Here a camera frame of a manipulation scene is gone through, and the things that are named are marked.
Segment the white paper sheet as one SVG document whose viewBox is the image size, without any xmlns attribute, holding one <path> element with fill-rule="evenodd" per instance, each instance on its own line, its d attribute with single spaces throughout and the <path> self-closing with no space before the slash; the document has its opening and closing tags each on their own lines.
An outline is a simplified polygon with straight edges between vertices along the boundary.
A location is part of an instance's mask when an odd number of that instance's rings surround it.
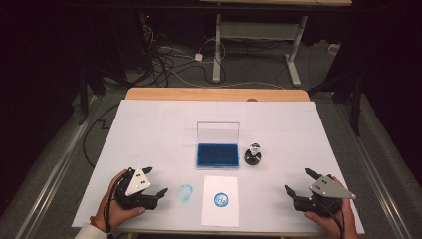
<svg viewBox="0 0 422 239">
<path fill-rule="evenodd" d="M 204 178 L 201 224 L 205 226 L 238 227 L 238 179 L 229 176 Z"/>
</svg>

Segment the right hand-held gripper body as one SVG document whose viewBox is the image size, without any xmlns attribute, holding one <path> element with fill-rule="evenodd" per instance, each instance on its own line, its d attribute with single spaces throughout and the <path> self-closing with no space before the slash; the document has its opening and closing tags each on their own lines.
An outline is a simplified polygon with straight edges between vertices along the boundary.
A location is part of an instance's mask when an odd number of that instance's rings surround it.
<svg viewBox="0 0 422 239">
<path fill-rule="evenodd" d="M 333 180 L 329 175 L 321 178 L 309 186 L 310 197 L 298 196 L 293 199 L 293 206 L 297 211 L 313 212 L 321 217 L 330 217 L 342 209 L 343 199 L 355 199 L 356 195 Z"/>
</svg>

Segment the wooden table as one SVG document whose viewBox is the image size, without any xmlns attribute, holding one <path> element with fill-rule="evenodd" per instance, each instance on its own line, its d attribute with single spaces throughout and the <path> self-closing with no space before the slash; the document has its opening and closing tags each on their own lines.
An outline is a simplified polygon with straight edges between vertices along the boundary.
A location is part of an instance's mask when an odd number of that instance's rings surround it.
<svg viewBox="0 0 422 239">
<path fill-rule="evenodd" d="M 132 88 L 127 100 L 154 101 L 224 101 L 224 102 L 308 102 L 303 90 L 269 89 L 194 89 L 194 88 Z"/>
</svg>

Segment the black metal stand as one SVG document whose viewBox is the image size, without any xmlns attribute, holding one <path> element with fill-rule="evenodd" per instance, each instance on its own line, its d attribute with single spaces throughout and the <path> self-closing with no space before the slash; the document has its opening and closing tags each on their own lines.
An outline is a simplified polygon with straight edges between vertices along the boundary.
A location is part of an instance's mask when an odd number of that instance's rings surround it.
<svg viewBox="0 0 422 239">
<path fill-rule="evenodd" d="M 332 99 L 336 104 L 343 104 L 350 101 L 350 126 L 356 136 L 360 136 L 359 115 L 362 76 L 363 72 L 361 70 L 351 68 L 307 90 L 309 96 L 319 92 L 333 92 Z"/>
</svg>

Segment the blue ink pad clear case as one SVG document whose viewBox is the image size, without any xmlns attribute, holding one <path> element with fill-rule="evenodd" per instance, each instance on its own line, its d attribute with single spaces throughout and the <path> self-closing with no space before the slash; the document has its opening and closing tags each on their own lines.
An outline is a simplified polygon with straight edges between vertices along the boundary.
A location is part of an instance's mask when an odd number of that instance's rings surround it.
<svg viewBox="0 0 422 239">
<path fill-rule="evenodd" d="M 233 121 L 199 121 L 196 165 L 200 168 L 238 168 L 239 128 L 240 124 Z"/>
</svg>

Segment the white metal desk frame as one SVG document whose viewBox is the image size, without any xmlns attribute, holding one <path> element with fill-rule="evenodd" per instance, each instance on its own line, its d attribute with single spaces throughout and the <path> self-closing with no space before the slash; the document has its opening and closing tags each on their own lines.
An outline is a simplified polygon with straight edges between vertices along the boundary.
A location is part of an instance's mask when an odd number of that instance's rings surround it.
<svg viewBox="0 0 422 239">
<path fill-rule="evenodd" d="M 349 7 L 352 0 L 201 0 L 210 3 L 212 7 L 303 7 L 305 10 L 313 7 L 337 9 Z M 292 49 L 284 55 L 290 80 L 294 87 L 302 83 L 295 66 L 295 56 L 306 27 L 308 14 L 302 14 L 295 23 L 264 23 L 261 20 L 223 20 L 222 14 L 216 14 L 215 22 L 215 50 L 213 57 L 212 82 L 221 83 L 223 77 L 222 60 L 226 53 L 223 39 L 276 40 L 292 41 Z"/>
</svg>

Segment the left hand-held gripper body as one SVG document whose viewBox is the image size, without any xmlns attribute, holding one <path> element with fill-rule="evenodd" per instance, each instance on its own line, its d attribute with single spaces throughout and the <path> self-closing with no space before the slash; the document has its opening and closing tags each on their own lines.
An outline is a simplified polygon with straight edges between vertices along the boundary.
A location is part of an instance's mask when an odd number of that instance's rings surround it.
<svg viewBox="0 0 422 239">
<path fill-rule="evenodd" d="M 146 195 L 143 191 L 150 186 L 150 182 L 142 168 L 129 168 L 117 183 L 115 200 L 124 209 L 144 207 L 147 210 L 154 210 L 158 200 L 155 195 Z"/>
</svg>

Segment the person's left hand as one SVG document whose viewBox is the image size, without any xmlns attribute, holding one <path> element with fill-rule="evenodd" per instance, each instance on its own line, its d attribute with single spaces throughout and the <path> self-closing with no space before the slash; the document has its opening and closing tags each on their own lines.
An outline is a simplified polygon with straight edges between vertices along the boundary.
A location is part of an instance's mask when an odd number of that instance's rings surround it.
<svg viewBox="0 0 422 239">
<path fill-rule="evenodd" d="M 126 170 L 124 169 L 111 180 L 97 213 L 90 217 L 90 224 L 98 227 L 102 232 L 110 232 L 113 229 L 118 228 L 123 222 L 146 212 L 144 207 L 124 210 L 114 200 L 113 187 L 125 173 Z"/>
</svg>

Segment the person's left white sleeve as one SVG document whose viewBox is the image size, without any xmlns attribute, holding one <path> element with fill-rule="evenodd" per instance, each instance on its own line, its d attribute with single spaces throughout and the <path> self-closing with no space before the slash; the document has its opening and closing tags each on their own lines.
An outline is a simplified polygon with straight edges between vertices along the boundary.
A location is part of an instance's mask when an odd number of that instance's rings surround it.
<svg viewBox="0 0 422 239">
<path fill-rule="evenodd" d="M 98 227 L 85 224 L 74 239 L 108 239 L 107 234 L 102 232 Z"/>
</svg>

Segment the person's right hand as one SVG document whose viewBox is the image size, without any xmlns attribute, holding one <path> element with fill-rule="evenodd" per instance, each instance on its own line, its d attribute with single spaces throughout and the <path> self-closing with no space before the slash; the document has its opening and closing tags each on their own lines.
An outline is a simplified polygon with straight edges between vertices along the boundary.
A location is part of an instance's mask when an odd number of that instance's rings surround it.
<svg viewBox="0 0 422 239">
<path fill-rule="evenodd" d="M 342 225 L 343 233 L 340 232 L 336 221 L 332 218 L 320 217 L 310 211 L 305 212 L 304 216 L 320 226 L 330 239 L 359 239 L 349 199 L 342 200 L 342 211 L 335 215 L 337 221 Z"/>
</svg>

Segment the metal floor rail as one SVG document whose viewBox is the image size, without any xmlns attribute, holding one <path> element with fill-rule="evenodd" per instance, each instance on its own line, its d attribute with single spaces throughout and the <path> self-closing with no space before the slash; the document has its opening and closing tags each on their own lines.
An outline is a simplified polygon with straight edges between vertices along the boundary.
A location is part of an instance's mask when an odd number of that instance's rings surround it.
<svg viewBox="0 0 422 239">
<path fill-rule="evenodd" d="M 343 105 L 336 105 L 336 110 L 340 115 L 340 118 L 353 139 L 354 145 L 357 147 L 359 152 L 359 160 L 363 167 L 368 181 L 376 195 L 378 202 L 382 208 L 383 214 L 385 215 L 388 223 L 390 224 L 392 231 L 397 239 L 412 239 L 412 236 L 405 225 L 403 218 L 400 215 L 397 204 L 393 197 L 387 190 L 387 187 L 382 182 L 382 179 L 372 162 L 372 158 L 369 155 L 368 150 L 363 144 L 360 136 L 355 134 L 355 131 L 349 124 L 349 116 L 346 108 Z"/>
<path fill-rule="evenodd" d="M 72 156 L 78 142 L 81 140 L 88 125 L 92 120 L 96 110 L 98 109 L 103 96 L 92 96 L 88 104 L 88 113 L 85 118 L 77 124 L 73 132 L 70 142 L 65 147 L 65 151 L 58 159 L 55 167 L 52 169 L 46 183 L 44 184 L 39 196 L 37 197 L 33 207 L 23 222 L 20 230 L 18 231 L 15 239 L 33 239 L 36 231 L 38 230 L 46 212 L 53 201 L 64 176 L 72 162 Z"/>
</svg>

